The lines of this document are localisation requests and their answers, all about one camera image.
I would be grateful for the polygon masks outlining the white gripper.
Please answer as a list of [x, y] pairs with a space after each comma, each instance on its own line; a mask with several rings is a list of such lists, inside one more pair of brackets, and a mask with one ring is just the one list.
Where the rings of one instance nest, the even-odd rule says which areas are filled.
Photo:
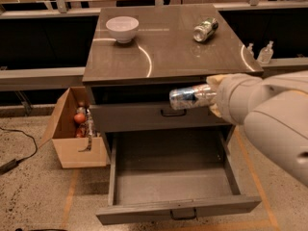
[[251, 94], [260, 86], [262, 79], [246, 74], [219, 74], [206, 78], [210, 87], [218, 87], [217, 104], [209, 110], [232, 124], [243, 124], [248, 114]]

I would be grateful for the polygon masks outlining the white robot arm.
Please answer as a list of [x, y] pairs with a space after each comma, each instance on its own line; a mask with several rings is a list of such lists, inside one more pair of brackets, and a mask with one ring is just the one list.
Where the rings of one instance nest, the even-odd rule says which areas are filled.
[[308, 71], [271, 76], [214, 75], [215, 112], [241, 125], [263, 155], [308, 186]]

